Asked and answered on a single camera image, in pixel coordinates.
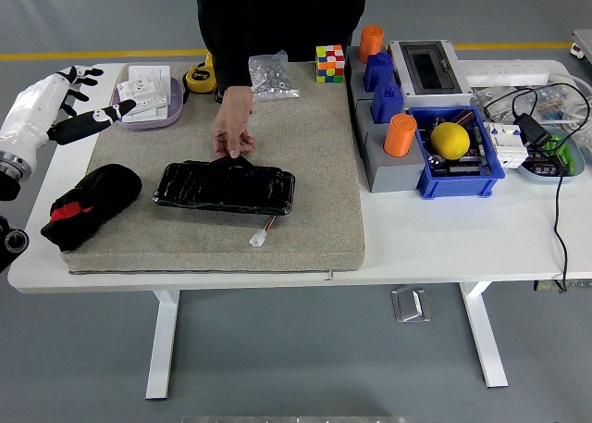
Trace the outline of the person's right hand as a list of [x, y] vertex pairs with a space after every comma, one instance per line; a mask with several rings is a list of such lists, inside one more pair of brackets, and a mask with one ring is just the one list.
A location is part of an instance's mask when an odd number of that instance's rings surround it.
[[213, 150], [216, 157], [237, 158], [249, 154], [254, 138], [248, 123], [253, 108], [253, 93], [248, 86], [230, 86], [223, 95], [213, 128]]

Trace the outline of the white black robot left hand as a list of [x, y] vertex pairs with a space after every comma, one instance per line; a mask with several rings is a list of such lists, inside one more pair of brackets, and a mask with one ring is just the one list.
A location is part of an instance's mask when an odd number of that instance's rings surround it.
[[76, 142], [105, 130], [131, 112], [136, 106], [132, 99], [81, 114], [66, 103], [70, 96], [87, 102], [89, 96], [76, 87], [95, 86], [102, 74], [99, 68], [72, 66], [19, 93], [1, 127], [1, 153], [32, 166], [37, 149], [45, 143]]

